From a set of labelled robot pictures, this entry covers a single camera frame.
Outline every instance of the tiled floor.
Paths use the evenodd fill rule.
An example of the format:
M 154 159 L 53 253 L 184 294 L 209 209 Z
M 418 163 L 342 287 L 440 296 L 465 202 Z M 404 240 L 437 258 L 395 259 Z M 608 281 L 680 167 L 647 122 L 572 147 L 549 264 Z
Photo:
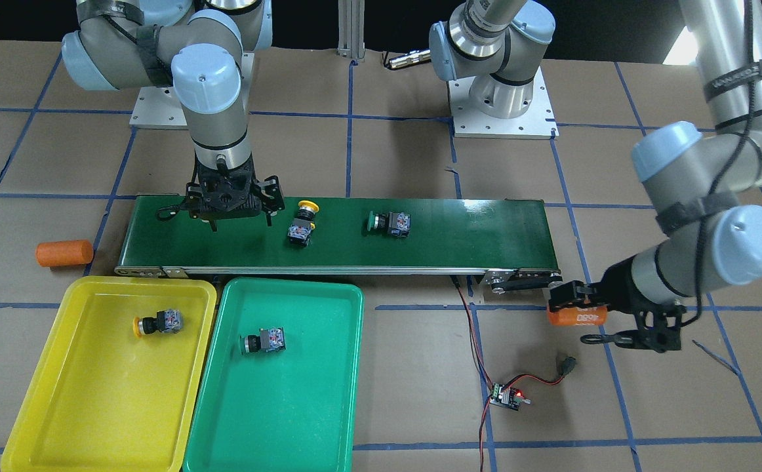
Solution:
M 631 146 L 679 119 L 711 127 L 688 67 L 546 60 L 558 140 L 466 140 L 450 135 L 446 89 L 429 66 L 389 72 L 371 51 L 359 65 L 331 51 L 256 57 L 261 176 L 278 174 L 292 196 L 540 198 L 570 279 L 599 278 L 663 239 Z M 0 453 L 66 287 L 111 274 L 136 194 L 180 192 L 189 178 L 188 135 L 129 128 L 135 96 L 79 90 L 58 45 L 0 42 Z M 743 200 L 762 204 L 762 193 Z M 96 245 L 91 266 L 36 266 L 37 243 L 79 238 Z M 452 283 L 349 281 L 366 299 L 353 470 L 477 469 L 484 391 Z M 683 350 L 656 355 L 580 344 L 588 329 L 549 325 L 540 292 L 472 286 L 491 376 L 551 377 L 558 355 L 578 359 L 557 387 L 522 383 L 533 403 L 521 412 L 491 410 L 487 469 L 762 470 L 762 281 L 711 300 Z M 606 330 L 629 322 L 612 314 Z

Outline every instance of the light blue joint cap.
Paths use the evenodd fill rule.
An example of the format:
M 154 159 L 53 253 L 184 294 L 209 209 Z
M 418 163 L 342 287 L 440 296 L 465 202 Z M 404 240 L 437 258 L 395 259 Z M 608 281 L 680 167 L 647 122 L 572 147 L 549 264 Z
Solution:
M 651 132 L 632 148 L 632 162 L 638 179 L 641 182 L 650 180 L 701 138 L 702 134 L 696 126 L 686 121 Z
M 270 0 L 264 0 L 264 12 L 262 14 L 262 30 L 258 33 L 256 47 L 252 50 L 266 50 L 273 44 L 273 5 Z
M 67 33 L 60 45 L 60 53 L 63 54 L 64 66 L 72 80 L 78 87 L 84 90 L 118 90 L 112 86 L 102 72 L 96 67 L 96 63 L 90 59 L 81 36 L 77 31 Z
M 713 265 L 729 284 L 743 286 L 762 278 L 762 206 L 736 206 L 713 231 Z
M 219 12 L 217 10 L 205 9 L 193 14 L 191 18 L 189 18 L 189 24 L 198 18 L 213 19 L 217 21 L 218 23 L 226 26 L 235 35 L 235 37 L 238 38 L 238 44 L 242 45 L 241 49 L 244 50 L 244 45 L 241 42 L 241 31 L 238 31 L 238 25 L 235 24 L 234 21 L 232 21 L 232 18 L 229 18 L 229 15 L 227 15 L 224 12 Z
M 540 45 L 549 45 L 553 40 L 555 18 L 544 5 L 530 0 L 512 19 L 512 27 Z
M 434 66 L 436 77 L 444 81 L 456 80 L 451 43 L 445 33 L 445 25 L 441 22 L 434 23 L 431 27 L 428 47 L 431 48 L 431 63 Z
M 196 113 L 221 113 L 241 93 L 241 74 L 235 60 L 218 45 L 184 47 L 171 60 L 171 74 L 180 103 Z
M 191 0 L 139 0 L 139 9 L 145 13 L 145 24 L 171 26 L 191 9 Z

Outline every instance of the teal tray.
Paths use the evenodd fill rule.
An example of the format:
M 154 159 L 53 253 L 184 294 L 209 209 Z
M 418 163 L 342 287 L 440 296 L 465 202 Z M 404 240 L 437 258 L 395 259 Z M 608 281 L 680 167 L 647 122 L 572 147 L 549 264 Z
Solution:
M 351 470 L 363 294 L 356 286 L 235 279 L 224 289 L 186 472 Z M 285 350 L 239 339 L 284 328 Z

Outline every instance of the velcro strap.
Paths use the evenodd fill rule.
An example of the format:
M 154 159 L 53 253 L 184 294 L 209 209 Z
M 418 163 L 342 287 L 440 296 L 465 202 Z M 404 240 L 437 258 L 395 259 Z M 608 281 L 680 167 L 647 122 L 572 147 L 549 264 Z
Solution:
M 747 66 L 742 66 L 736 71 L 730 71 L 725 75 L 709 81 L 704 86 L 704 96 L 708 100 L 716 98 L 716 96 L 722 95 L 728 90 L 735 89 L 743 84 L 751 83 L 751 81 L 762 80 L 762 60 L 755 62 Z
M 162 26 L 156 24 L 140 26 L 133 36 L 136 37 L 136 49 L 139 52 L 139 59 L 142 60 L 142 66 L 148 73 L 148 79 L 155 87 L 170 87 L 171 70 L 157 57 L 157 42 L 161 29 Z
M 87 2 L 78 4 L 78 23 L 101 15 L 129 19 L 139 25 L 145 24 L 145 13 L 127 2 L 87 0 Z
M 667 236 L 672 236 L 672 233 L 675 233 L 681 227 L 738 206 L 738 204 L 740 204 L 740 201 L 737 200 L 736 195 L 732 191 L 712 193 L 707 197 L 690 201 L 686 205 L 679 201 L 659 213 L 655 219 L 658 222 L 658 226 L 660 226 L 660 230 Z

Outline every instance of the black connector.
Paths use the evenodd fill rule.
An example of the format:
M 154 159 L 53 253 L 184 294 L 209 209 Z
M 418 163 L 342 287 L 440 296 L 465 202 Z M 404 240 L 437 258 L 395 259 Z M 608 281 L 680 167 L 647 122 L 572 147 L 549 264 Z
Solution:
M 567 377 L 567 374 L 573 372 L 574 367 L 576 367 L 576 359 L 568 356 L 564 358 L 564 361 L 561 361 L 561 364 L 559 364 L 557 368 L 555 368 L 555 372 L 558 373 L 560 377 Z

